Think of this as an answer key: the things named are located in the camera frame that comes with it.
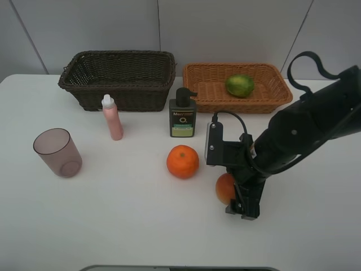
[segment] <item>green lime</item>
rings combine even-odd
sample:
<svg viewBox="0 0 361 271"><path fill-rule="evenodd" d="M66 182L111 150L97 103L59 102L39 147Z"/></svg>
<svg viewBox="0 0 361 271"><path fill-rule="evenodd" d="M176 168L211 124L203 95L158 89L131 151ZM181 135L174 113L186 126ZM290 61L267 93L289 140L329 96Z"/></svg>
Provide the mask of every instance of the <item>green lime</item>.
<svg viewBox="0 0 361 271"><path fill-rule="evenodd" d="M232 75L226 80L229 93L240 98L246 98L254 89L254 82L248 75Z"/></svg>

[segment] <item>pink spray bottle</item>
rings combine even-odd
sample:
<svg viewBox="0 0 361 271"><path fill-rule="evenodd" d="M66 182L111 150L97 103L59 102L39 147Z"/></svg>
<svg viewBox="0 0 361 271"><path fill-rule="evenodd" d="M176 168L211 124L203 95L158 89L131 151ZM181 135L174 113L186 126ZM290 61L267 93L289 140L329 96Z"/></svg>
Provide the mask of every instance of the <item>pink spray bottle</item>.
<svg viewBox="0 0 361 271"><path fill-rule="evenodd" d="M104 95L102 100L103 113L107 120L109 131L113 140L120 140L123 137L123 127L120 123L118 108L114 99L109 94Z"/></svg>

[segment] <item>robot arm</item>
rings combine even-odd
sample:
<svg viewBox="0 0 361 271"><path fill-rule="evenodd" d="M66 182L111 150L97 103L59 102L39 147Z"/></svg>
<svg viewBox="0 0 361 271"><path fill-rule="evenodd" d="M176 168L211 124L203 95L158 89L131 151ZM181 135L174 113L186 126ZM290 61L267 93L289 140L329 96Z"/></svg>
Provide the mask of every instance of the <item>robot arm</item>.
<svg viewBox="0 0 361 271"><path fill-rule="evenodd" d="M290 72L295 59L313 58L321 75L338 81L312 93L307 86L293 80ZM279 111L255 142L247 133L240 142L223 141L223 125L218 122L218 112L208 127L206 163L222 165L235 178L236 199L227 206L227 213L239 213L242 218L254 220L259 216L259 202L265 181L296 165L327 140L361 131L361 71L353 66L339 75L324 70L321 60L313 52L297 55L288 68L290 83L306 93L300 100Z"/></svg>

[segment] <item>orange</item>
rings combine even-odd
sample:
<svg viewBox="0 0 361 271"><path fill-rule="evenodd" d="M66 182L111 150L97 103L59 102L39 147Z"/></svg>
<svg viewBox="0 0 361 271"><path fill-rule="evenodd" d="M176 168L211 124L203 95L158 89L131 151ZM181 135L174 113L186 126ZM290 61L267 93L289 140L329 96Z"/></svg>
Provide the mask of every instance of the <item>orange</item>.
<svg viewBox="0 0 361 271"><path fill-rule="evenodd" d="M231 199L236 198L234 183L235 179L233 176L225 173L218 178L215 184L217 198L225 205L229 205Z"/></svg>
<svg viewBox="0 0 361 271"><path fill-rule="evenodd" d="M169 172L181 179L192 177L198 170L199 158L197 152L185 145L174 147L167 158Z"/></svg>

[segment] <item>soap dispenser bottle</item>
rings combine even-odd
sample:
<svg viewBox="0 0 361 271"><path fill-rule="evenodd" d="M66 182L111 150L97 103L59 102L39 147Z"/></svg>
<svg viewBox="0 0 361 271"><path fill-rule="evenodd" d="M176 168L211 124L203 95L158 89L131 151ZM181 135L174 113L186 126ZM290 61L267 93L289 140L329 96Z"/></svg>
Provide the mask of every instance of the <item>soap dispenser bottle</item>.
<svg viewBox="0 0 361 271"><path fill-rule="evenodd" d="M169 101L169 125L171 137L192 137L196 128L197 93L187 88L177 89L175 99Z"/></svg>

